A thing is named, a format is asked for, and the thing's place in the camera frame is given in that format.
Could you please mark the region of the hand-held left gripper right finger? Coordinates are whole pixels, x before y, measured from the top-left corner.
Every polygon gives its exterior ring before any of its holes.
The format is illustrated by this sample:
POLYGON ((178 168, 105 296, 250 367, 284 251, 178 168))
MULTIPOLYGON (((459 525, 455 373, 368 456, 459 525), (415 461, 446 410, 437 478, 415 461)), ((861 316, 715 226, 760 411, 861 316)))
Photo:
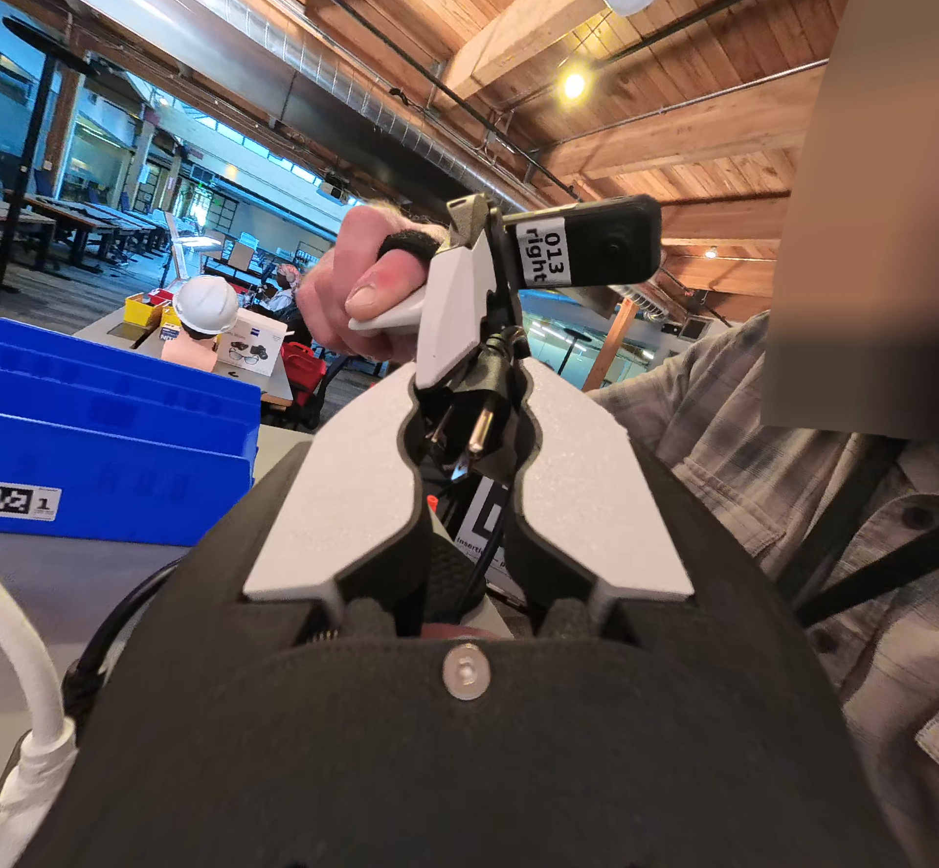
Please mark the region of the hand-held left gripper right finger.
POLYGON ((527 602, 691 598, 626 429, 532 358, 520 362, 519 376, 504 554, 527 602))

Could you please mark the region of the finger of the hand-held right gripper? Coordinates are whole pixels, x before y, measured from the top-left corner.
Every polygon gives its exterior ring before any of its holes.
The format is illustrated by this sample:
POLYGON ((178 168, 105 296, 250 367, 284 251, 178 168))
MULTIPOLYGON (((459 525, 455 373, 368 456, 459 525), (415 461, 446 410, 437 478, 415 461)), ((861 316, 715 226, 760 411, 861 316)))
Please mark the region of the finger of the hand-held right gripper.
POLYGON ((480 346, 487 298, 497 281, 487 234, 430 261, 417 339, 414 386, 440 386, 480 346))

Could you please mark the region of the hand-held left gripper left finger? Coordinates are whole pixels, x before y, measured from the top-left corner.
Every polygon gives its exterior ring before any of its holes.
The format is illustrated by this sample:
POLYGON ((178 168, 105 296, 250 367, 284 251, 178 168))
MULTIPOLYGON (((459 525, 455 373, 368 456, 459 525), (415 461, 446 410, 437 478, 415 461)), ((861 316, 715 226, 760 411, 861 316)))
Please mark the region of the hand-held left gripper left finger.
POLYGON ((244 582, 248 600, 398 604, 425 584, 416 370, 396 369, 316 433, 244 582))

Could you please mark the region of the black power plug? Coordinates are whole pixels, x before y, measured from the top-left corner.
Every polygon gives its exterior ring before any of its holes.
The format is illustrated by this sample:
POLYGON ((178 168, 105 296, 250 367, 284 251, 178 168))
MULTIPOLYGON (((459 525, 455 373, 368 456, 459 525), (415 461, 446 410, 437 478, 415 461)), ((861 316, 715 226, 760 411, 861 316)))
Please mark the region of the black power plug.
POLYGON ((514 448, 523 391, 523 330, 488 337, 440 384, 418 392, 429 456, 452 478, 474 471, 504 482, 514 474, 514 448))

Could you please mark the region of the white power plug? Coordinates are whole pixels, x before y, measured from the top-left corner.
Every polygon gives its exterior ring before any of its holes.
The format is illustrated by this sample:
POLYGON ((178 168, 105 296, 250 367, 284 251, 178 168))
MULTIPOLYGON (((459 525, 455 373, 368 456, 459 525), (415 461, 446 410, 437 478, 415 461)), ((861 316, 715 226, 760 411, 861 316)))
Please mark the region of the white power plug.
POLYGON ((1 792, 1 866, 12 867, 34 838, 58 797, 77 756, 75 723, 64 717, 61 734, 40 745, 30 732, 1 792))

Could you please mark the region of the person's right hand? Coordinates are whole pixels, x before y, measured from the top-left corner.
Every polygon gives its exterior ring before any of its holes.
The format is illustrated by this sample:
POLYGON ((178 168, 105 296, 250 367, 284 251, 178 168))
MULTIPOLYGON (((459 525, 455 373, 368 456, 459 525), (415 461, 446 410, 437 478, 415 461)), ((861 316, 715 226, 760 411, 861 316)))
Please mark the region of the person's right hand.
POLYGON ((351 320, 374 319, 425 284, 427 268, 410 253, 393 250, 379 257, 385 238, 401 231, 424 233, 439 244, 448 238, 447 228, 412 221, 382 202, 346 213, 335 246, 303 277, 296 294, 302 320, 319 345, 377 362, 414 359, 415 334, 368 336, 348 326, 351 320))

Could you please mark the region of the white printed sign card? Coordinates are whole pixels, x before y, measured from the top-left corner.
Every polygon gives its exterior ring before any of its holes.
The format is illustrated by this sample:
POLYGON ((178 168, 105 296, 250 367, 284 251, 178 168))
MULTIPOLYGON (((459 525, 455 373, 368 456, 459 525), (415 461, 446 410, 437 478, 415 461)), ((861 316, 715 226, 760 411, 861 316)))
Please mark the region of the white printed sign card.
POLYGON ((505 550, 501 542, 502 510, 508 499, 506 486, 487 476, 476 479, 472 495, 456 525, 454 543, 475 564, 489 543, 497 539, 499 544, 485 575, 487 588, 510 604, 521 607, 525 605, 525 596, 506 568, 505 550))

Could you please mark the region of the white printed box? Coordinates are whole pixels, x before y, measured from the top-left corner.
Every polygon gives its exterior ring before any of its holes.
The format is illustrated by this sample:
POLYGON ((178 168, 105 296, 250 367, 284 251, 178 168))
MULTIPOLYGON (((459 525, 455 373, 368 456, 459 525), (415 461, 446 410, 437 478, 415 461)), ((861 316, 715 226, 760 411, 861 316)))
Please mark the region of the white printed box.
POLYGON ((287 334, 286 323, 239 310, 234 325, 219 337, 217 361, 231 369, 269 378, 287 334))

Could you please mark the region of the pink mannequin head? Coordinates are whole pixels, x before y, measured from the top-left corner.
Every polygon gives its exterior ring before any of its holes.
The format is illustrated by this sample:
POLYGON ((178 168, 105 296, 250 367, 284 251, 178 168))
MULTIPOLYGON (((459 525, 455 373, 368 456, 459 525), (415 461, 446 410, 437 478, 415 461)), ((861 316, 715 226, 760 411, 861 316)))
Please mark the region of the pink mannequin head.
POLYGON ((159 358, 163 361, 211 373, 218 362, 218 334, 191 332, 184 326, 165 324, 159 330, 159 358))

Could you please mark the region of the blue plastic bin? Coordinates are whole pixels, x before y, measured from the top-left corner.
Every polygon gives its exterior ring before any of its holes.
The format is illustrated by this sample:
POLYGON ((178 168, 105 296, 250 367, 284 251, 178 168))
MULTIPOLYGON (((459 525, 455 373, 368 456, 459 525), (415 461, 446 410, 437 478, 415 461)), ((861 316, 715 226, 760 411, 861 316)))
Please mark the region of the blue plastic bin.
POLYGON ((258 386, 1 322, 1 531, 191 547, 252 488, 258 386))

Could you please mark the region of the white hard hat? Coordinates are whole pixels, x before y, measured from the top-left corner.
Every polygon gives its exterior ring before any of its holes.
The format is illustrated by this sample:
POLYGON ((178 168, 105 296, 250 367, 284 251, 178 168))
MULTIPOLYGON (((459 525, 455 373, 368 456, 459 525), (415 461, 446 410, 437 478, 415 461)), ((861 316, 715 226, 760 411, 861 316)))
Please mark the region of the white hard hat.
POLYGON ((225 334, 239 319, 238 295, 224 278, 190 278, 173 295, 173 309, 187 333, 207 338, 225 334))

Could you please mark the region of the yellow plastic bin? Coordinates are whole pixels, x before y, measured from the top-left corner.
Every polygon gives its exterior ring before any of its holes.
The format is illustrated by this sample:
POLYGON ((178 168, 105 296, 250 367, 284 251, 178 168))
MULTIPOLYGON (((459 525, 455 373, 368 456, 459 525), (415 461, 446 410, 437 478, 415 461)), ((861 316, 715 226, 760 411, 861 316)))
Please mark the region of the yellow plastic bin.
POLYGON ((173 294, 168 289, 152 289, 128 296, 124 301, 123 322, 147 329, 165 324, 180 326, 173 294))

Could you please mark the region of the long work table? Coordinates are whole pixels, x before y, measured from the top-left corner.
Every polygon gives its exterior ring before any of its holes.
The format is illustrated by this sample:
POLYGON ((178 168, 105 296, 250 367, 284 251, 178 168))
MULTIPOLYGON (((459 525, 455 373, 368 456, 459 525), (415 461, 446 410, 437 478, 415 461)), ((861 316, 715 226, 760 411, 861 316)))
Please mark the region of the long work table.
POLYGON ((37 235, 38 243, 31 264, 16 261, 9 250, 2 255, 2 271, 16 264, 35 272, 54 273, 53 243, 67 246, 64 257, 69 267, 100 275, 116 264, 116 254, 135 240, 152 251, 167 236, 166 228, 147 218, 123 214, 106 207, 65 205, 63 201, 27 195, 20 210, 14 233, 37 235))

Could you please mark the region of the wooden post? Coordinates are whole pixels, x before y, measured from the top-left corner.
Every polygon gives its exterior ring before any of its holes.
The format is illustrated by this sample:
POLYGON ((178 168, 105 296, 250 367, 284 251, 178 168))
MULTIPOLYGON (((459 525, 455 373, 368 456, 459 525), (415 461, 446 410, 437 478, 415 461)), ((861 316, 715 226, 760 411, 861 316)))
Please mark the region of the wooden post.
POLYGON ((638 310, 638 305, 631 298, 625 297, 622 299, 619 309, 611 322, 609 331, 604 338, 603 345, 598 352, 597 358, 595 358, 593 362, 593 367, 584 381, 581 389, 582 392, 590 393, 602 387, 606 374, 620 346, 623 344, 626 334, 636 318, 638 310))

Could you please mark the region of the silver air duct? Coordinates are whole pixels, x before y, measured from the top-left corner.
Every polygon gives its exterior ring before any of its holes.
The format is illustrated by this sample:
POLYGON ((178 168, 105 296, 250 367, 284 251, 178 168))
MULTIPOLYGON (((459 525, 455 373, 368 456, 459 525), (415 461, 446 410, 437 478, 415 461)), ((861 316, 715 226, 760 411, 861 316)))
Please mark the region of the silver air duct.
POLYGON ((205 0, 235 31, 355 113, 382 138, 465 189, 487 192, 511 213, 548 205, 507 170, 487 165, 458 134, 393 95, 393 83, 282 0, 205 0))

